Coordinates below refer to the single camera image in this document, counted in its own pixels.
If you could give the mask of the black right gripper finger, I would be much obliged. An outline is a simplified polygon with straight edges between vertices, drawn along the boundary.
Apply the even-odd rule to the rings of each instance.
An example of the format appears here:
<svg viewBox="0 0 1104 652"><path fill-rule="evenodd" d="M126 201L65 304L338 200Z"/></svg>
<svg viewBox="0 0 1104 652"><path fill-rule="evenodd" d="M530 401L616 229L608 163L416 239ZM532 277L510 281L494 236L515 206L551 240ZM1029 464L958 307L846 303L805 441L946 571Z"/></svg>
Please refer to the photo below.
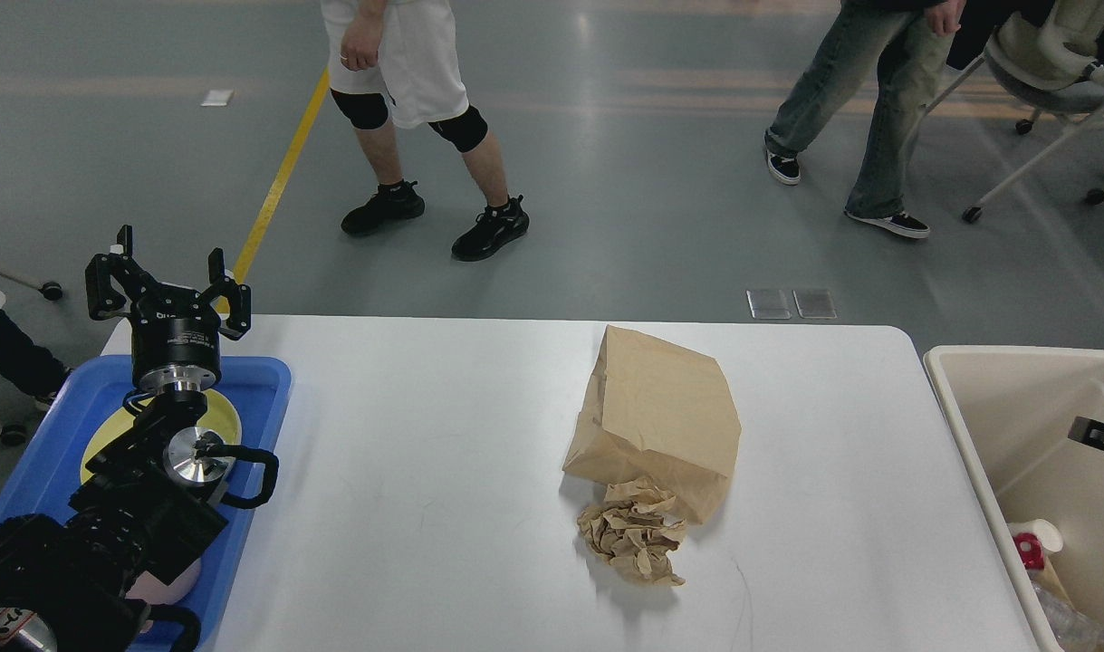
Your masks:
<svg viewBox="0 0 1104 652"><path fill-rule="evenodd" d="M1075 417L1070 425L1068 439L1090 446L1104 453L1104 423L1089 417Z"/></svg>

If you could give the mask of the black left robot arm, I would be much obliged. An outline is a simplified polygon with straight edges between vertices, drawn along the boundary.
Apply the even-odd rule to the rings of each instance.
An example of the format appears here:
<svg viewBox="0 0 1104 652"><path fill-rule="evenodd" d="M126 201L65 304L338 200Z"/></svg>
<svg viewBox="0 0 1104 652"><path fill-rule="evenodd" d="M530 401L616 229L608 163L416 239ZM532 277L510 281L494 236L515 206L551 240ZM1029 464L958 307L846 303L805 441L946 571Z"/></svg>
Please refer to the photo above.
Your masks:
<svg viewBox="0 0 1104 652"><path fill-rule="evenodd" d="M220 506L254 509L277 485L279 459L230 443L198 421L222 378L220 340L250 331L251 290L208 256L206 289L162 284L132 257L132 227L85 268L94 321L130 323L132 426L85 458L72 517L0 523L0 651L125 651L147 622L180 626L193 651L201 623L178 603L130 598L144 573L174 581L215 543Z"/></svg>

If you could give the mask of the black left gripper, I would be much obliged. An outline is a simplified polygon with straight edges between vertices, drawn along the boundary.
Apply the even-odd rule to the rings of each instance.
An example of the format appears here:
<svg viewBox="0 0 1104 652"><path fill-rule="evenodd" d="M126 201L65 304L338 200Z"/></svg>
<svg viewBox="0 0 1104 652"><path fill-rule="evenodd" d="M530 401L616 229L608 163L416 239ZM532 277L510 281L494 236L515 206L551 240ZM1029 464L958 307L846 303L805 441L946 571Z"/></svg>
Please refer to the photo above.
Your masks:
<svg viewBox="0 0 1104 652"><path fill-rule="evenodd" d="M212 249L206 258L205 290L191 301L195 314L158 312L168 298L132 259L132 227L117 233L109 252L96 254L85 268L85 301L93 321L130 318L132 381L144 392L158 392L168 380L194 380L201 389L222 380L220 333L241 340L251 327L250 285L238 284L225 266L224 252ZM216 298L225 300L227 316L220 318Z"/></svg>

